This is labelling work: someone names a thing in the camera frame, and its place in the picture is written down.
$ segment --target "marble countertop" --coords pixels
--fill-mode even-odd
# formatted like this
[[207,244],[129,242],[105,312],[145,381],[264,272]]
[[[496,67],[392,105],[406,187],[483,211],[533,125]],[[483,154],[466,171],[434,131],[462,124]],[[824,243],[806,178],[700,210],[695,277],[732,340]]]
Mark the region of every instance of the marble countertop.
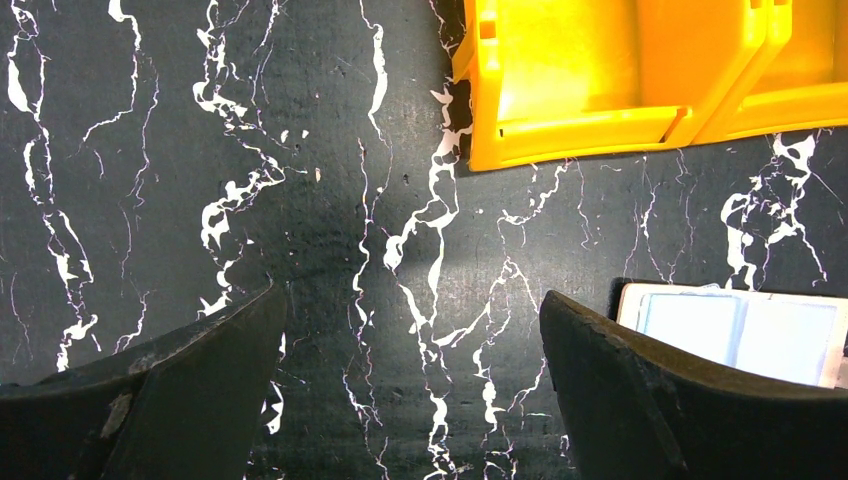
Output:
[[247,478],[563,478],[547,290],[848,295],[848,130],[472,174],[461,4],[0,9],[0,382],[271,276],[290,320]]

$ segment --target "yellow storage bin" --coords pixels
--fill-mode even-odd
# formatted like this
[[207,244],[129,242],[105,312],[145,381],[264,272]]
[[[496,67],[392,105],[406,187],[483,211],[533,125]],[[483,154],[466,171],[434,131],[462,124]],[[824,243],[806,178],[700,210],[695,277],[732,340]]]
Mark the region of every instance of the yellow storage bin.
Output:
[[471,169],[690,144],[784,1],[465,0]]
[[848,0],[775,0],[773,15],[753,81],[694,143],[848,124]]

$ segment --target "yellow plastic bin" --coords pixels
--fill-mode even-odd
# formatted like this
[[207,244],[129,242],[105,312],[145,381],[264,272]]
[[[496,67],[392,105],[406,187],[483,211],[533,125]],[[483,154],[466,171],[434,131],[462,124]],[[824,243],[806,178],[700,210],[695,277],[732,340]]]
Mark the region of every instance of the yellow plastic bin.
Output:
[[782,1],[465,0],[471,169],[690,144]]
[[694,143],[848,124],[848,0],[774,0],[765,61]]

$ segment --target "marble tabletop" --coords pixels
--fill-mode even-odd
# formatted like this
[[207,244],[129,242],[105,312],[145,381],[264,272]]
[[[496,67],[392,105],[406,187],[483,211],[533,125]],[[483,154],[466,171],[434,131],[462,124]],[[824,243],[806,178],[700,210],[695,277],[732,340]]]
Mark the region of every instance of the marble tabletop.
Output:
[[547,290],[848,295],[845,129],[469,172],[460,0],[0,12],[0,382],[270,276],[289,327],[247,478],[567,478]]

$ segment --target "orange container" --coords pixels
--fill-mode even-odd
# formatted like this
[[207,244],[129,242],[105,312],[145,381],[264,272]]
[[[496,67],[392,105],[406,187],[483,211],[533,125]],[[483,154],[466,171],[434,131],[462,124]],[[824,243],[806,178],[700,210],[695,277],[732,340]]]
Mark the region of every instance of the orange container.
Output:
[[848,124],[848,0],[775,0],[771,23],[752,81],[695,143]]
[[465,0],[472,170],[690,144],[782,0]]

